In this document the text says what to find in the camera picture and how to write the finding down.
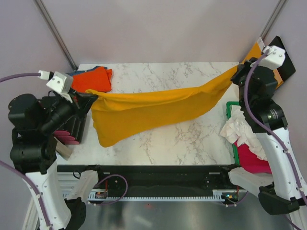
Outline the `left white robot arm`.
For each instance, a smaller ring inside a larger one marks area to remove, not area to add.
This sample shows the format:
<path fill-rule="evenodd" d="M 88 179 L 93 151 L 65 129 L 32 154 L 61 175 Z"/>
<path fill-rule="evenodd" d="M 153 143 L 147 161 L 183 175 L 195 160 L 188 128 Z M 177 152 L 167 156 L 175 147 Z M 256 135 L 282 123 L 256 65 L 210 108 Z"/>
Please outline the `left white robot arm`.
<path fill-rule="evenodd" d="M 59 99 L 49 111 L 32 94 L 22 94 L 9 103 L 8 119 L 14 125 L 10 158 L 28 184 L 42 230 L 78 230 L 86 218 L 86 204 L 92 188 L 101 188 L 105 176 L 89 170 L 81 173 L 70 195 L 63 197 L 53 133 L 70 118 L 84 118 L 98 97 L 74 92 Z"/>

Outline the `yellow t shirt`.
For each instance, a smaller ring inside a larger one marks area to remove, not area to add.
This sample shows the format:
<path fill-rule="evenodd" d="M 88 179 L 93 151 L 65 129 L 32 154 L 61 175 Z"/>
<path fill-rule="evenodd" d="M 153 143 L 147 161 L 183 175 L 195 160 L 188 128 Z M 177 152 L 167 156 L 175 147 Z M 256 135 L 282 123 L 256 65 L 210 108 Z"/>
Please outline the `yellow t shirt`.
<path fill-rule="evenodd" d="M 191 88 L 142 93 L 87 90 L 98 97 L 91 111 L 99 144 L 111 147 L 143 131 L 204 115 L 231 86 L 237 69 L 238 66 L 234 66 L 204 85 Z"/>

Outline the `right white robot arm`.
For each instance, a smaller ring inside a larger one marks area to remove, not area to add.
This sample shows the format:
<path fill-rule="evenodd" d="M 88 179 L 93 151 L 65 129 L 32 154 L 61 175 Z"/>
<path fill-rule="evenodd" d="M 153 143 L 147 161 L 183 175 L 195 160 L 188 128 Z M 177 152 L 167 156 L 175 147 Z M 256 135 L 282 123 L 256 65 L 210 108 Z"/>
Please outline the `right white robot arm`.
<path fill-rule="evenodd" d="M 261 65 L 253 68 L 256 62 L 253 57 L 240 64 L 231 81 L 239 87 L 241 111 L 263 147 L 272 179 L 234 166 L 219 181 L 227 189 L 234 185 L 244 188 L 270 215 L 289 214 L 306 205 L 307 183 L 292 151 L 284 112 L 272 99 L 278 84 L 274 72 Z"/>

